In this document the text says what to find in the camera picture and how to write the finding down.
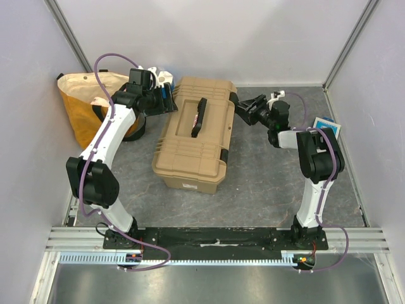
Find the tan plastic toolbox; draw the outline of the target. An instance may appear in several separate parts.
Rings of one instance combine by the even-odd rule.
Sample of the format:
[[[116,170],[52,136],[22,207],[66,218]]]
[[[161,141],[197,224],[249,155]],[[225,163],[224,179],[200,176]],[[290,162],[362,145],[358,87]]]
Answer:
[[[171,188],[214,194],[227,172],[237,88],[229,80],[182,77],[173,91],[152,168]]]

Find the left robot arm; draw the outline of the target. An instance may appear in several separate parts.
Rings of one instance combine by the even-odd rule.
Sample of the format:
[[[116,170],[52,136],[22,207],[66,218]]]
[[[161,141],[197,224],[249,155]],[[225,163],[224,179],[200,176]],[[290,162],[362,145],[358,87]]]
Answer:
[[[105,240],[119,242],[130,249],[139,243],[136,219],[122,205],[120,185],[111,171],[113,159],[125,134],[139,115],[151,117],[177,111],[173,98],[173,75],[155,67],[133,68],[129,79],[108,95],[109,107],[101,126],[89,145],[78,157],[66,162],[71,189],[80,206],[105,220]]]

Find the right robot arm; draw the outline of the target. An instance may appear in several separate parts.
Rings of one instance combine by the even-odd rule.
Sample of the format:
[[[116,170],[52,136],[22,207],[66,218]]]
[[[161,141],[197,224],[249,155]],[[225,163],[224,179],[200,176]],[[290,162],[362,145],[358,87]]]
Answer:
[[[267,100],[264,94],[241,101],[235,93],[230,100],[235,113],[248,125],[261,123],[268,129],[269,143],[280,149],[298,152],[301,173],[305,177],[300,208],[293,219],[289,239],[297,249],[322,238],[322,217],[330,191],[345,161],[333,129],[289,126],[290,105],[280,98],[283,91],[273,92]]]

